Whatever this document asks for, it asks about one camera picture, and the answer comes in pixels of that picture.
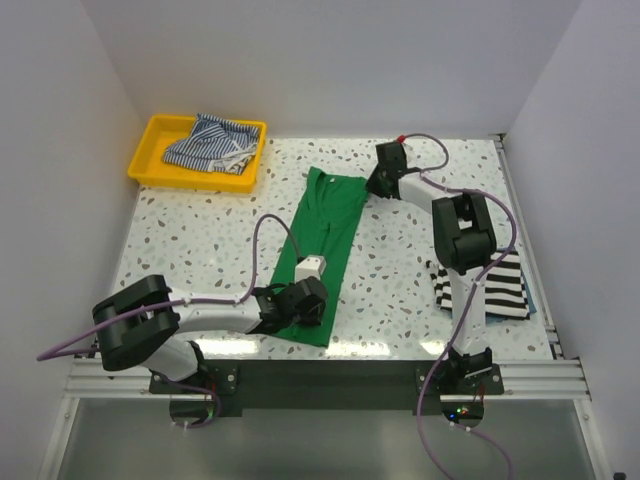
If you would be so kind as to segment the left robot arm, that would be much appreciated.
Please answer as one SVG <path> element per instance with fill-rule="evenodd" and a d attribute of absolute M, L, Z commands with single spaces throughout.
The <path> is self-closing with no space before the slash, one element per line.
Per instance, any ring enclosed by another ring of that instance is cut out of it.
<path fill-rule="evenodd" d="M 196 392 L 207 380 L 204 357 L 195 342 L 178 334 L 271 335 L 297 324 L 318 326 L 328 298 L 316 277 L 258 287 L 247 298 L 215 298 L 172 290 L 162 275 L 149 275 L 95 305 L 92 316 L 104 370 L 143 366 Z"/>

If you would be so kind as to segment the green tank top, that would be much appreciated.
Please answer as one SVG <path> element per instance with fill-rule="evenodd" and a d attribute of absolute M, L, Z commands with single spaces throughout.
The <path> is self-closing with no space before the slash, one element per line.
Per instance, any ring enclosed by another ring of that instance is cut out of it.
<path fill-rule="evenodd" d="M 315 347 L 329 345 L 349 255 L 368 198 L 365 185 L 363 177 L 309 169 L 290 230 L 303 256 L 325 259 L 322 282 L 328 299 L 319 326 L 292 325 L 276 333 L 276 338 Z"/>

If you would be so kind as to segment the black white striped tank top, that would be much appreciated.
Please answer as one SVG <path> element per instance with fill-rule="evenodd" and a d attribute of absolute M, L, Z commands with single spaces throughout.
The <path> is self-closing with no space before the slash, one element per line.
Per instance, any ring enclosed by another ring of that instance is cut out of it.
<path fill-rule="evenodd" d="M 440 310 L 452 312 L 451 282 L 445 268 L 437 261 L 427 261 L 426 268 Z M 485 311 L 487 318 L 524 321 L 537 309 L 530 299 L 519 252 L 512 250 L 486 277 Z"/>

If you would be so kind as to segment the yellow plastic tray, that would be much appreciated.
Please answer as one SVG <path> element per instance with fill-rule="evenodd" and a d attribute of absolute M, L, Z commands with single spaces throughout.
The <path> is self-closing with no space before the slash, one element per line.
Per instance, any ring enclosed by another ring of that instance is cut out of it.
<path fill-rule="evenodd" d="M 143 186 L 250 193 L 267 124 L 211 114 L 154 115 L 127 174 Z"/>

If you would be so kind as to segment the blue folded tank top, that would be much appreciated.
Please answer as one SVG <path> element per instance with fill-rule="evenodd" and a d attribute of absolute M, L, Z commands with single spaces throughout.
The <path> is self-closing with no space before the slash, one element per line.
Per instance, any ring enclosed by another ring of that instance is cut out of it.
<path fill-rule="evenodd" d="M 492 320 L 527 321 L 537 312 L 520 266 L 494 267 L 485 282 L 486 317 Z"/>

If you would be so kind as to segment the aluminium frame rail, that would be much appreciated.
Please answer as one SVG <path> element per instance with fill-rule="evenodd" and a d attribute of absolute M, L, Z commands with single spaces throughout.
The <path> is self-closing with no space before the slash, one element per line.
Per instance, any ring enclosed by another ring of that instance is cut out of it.
<path fill-rule="evenodd" d="M 505 396 L 511 400 L 589 400 L 578 360 L 506 361 L 501 364 Z M 150 395 L 151 373 L 143 367 L 107 372 L 98 359 L 75 359 L 63 395 L 77 399 L 138 399 Z"/>

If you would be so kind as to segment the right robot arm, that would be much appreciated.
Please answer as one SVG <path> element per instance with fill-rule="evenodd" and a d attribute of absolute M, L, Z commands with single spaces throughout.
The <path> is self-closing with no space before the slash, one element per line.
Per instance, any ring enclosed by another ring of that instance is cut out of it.
<path fill-rule="evenodd" d="M 493 366 L 486 337 L 485 276 L 497 242 L 486 198 L 477 191 L 437 184 L 410 168 L 400 140 L 378 144 L 376 155 L 367 191 L 431 215 L 434 250 L 450 282 L 454 327 L 431 379 L 442 391 L 469 392 Z"/>

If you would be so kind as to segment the blue striped tank top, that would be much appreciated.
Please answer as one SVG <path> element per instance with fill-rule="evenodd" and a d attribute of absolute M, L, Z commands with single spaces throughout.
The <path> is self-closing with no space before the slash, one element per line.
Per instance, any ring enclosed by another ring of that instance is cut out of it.
<path fill-rule="evenodd" d="M 162 161 L 201 173 L 242 175 L 259 139 L 258 126 L 200 113 L 189 135 L 165 149 Z"/>

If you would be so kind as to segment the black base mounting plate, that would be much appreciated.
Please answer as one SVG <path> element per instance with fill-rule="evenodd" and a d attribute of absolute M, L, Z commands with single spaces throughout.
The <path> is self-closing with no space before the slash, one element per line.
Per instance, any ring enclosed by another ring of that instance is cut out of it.
<path fill-rule="evenodd" d="M 438 415 L 447 395 L 477 400 L 505 392 L 499 366 L 480 379 L 433 376 L 422 401 L 429 360 L 207 360 L 207 372 L 187 385 L 221 399 L 221 414 L 246 410 L 404 410 Z"/>

